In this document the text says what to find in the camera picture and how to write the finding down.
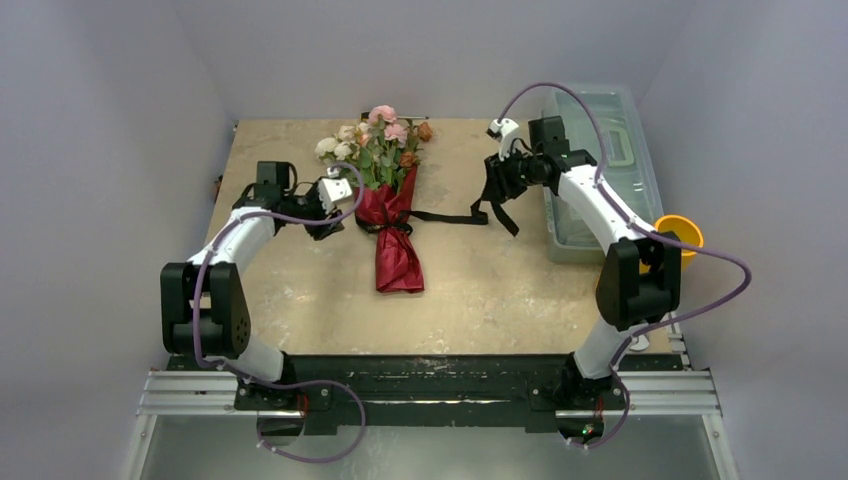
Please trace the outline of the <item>red paper flower bouquet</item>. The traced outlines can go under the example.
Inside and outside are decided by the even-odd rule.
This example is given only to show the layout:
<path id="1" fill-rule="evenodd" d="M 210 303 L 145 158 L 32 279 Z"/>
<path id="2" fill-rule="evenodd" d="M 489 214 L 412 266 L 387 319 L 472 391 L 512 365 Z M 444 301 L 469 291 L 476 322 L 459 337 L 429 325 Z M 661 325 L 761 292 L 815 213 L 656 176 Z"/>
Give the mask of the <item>red paper flower bouquet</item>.
<path id="1" fill-rule="evenodd" d="M 344 125 L 319 140 L 314 152 L 326 164 L 347 162 L 361 181 L 351 179 L 364 197 L 355 220 L 376 237 L 375 289 L 379 293 L 421 293 L 425 289 L 421 262 L 410 240 L 409 224 L 422 145 L 432 139 L 426 120 L 399 116 L 389 105 L 378 105 L 356 125 Z"/>

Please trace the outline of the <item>black printed ribbon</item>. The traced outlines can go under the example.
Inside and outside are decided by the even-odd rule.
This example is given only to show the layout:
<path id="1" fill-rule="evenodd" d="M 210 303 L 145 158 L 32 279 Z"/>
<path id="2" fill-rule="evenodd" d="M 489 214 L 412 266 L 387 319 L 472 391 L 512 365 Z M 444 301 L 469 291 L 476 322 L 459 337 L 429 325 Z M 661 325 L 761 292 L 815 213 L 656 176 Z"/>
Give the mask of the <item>black printed ribbon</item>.
<path id="1" fill-rule="evenodd" d="M 412 177 L 408 177 L 399 190 L 389 186 L 367 190 L 363 203 L 355 213 L 357 225 L 368 233 L 395 229 L 405 234 L 413 232 L 413 227 L 409 225 L 410 218 L 452 225 L 485 226 L 489 224 L 489 215 L 481 210 L 481 206 L 483 203 L 489 203 L 495 219 L 510 235 L 517 236 L 520 231 L 518 225 L 503 208 L 506 202 L 483 201 L 482 192 L 481 196 L 469 207 L 470 213 L 467 215 L 446 215 L 414 210 L 412 200 L 415 183 Z"/>

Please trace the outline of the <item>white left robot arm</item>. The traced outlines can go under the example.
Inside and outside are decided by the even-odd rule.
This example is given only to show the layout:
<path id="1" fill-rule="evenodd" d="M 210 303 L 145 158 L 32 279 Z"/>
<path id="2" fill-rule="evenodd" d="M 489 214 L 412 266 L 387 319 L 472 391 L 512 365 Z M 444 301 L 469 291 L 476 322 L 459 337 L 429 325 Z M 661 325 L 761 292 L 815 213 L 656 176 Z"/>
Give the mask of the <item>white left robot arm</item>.
<path id="1" fill-rule="evenodd" d="M 354 196 L 343 176 L 348 168 L 333 164 L 298 193 L 292 163 L 258 163 L 255 181 L 233 203 L 224 226 L 189 259 L 161 270 L 162 341 L 169 354 L 258 384 L 272 408 L 295 402 L 302 384 L 286 354 L 253 332 L 241 277 L 287 225 L 303 226 L 316 241 L 342 231 L 348 215 L 339 205 Z"/>

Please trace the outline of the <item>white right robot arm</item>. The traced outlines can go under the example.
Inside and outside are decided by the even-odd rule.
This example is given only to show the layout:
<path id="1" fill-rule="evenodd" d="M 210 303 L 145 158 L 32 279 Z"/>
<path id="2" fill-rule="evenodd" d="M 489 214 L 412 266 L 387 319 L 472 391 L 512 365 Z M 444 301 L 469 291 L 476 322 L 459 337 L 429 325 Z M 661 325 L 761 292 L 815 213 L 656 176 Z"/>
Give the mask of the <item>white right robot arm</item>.
<path id="1" fill-rule="evenodd" d="M 555 393 L 584 407 L 610 385 L 631 339 L 680 303 L 682 251 L 677 236 L 659 233 L 622 204 L 587 150 L 574 150 L 558 117 L 529 123 L 532 146 L 519 150 L 519 127 L 493 120 L 488 135 L 499 143 L 485 161 L 481 199 L 511 234 L 518 226 L 503 204 L 541 185 L 573 207 L 598 241 L 604 260 L 595 287 L 599 318 L 586 340 L 568 356 Z"/>

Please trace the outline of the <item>black table edge rail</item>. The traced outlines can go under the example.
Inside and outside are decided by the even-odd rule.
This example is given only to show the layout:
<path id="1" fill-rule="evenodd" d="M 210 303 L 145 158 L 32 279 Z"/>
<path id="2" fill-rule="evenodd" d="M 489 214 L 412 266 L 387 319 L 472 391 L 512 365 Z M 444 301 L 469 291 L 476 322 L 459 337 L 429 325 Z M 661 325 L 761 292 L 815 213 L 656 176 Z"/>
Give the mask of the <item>black table edge rail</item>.
<path id="1" fill-rule="evenodd" d="M 278 389 L 175 358 L 151 375 L 143 404 L 159 414 L 255 419 L 274 440 L 342 427 L 521 428 L 594 440 L 640 401 L 667 411 L 682 388 L 670 354 L 626 357 L 615 379 L 581 380 L 566 354 L 296 355 Z"/>

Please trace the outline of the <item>red handled pliers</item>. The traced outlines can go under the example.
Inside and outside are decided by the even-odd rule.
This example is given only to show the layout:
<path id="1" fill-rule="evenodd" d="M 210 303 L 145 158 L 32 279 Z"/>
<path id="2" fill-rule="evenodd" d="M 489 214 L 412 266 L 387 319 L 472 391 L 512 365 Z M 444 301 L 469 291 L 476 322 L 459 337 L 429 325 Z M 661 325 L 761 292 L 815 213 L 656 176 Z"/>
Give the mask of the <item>red handled pliers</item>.
<path id="1" fill-rule="evenodd" d="M 651 341 L 647 334 L 633 334 L 630 337 L 628 350 L 632 352 L 645 352 L 650 346 Z"/>

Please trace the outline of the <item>aluminium frame rail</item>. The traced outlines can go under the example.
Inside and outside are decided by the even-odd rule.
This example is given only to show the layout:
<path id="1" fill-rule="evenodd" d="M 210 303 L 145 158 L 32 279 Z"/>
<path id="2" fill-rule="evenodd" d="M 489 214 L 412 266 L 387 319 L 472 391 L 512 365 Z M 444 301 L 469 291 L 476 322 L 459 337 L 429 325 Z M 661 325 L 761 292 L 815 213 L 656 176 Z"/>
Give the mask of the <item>aluminium frame rail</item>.
<path id="1" fill-rule="evenodd" d="M 624 372 L 622 385 L 581 400 L 561 400 L 554 385 L 540 376 L 506 371 L 477 372 L 462 377 L 441 371 L 408 375 L 361 372 L 343 374 L 341 380 L 367 408 L 421 409 L 454 407 L 462 415 L 474 407 L 513 407 L 519 413 L 546 412 L 559 418 L 589 417 L 598 410 L 618 415 L 712 415 L 720 411 L 709 374 L 683 372 Z M 299 394 L 262 393 L 241 384 L 229 373 L 153 372 L 145 383 L 137 407 L 139 415 L 205 416 L 256 415 L 304 418 L 329 412 L 355 401 L 339 387 L 309 386 Z"/>

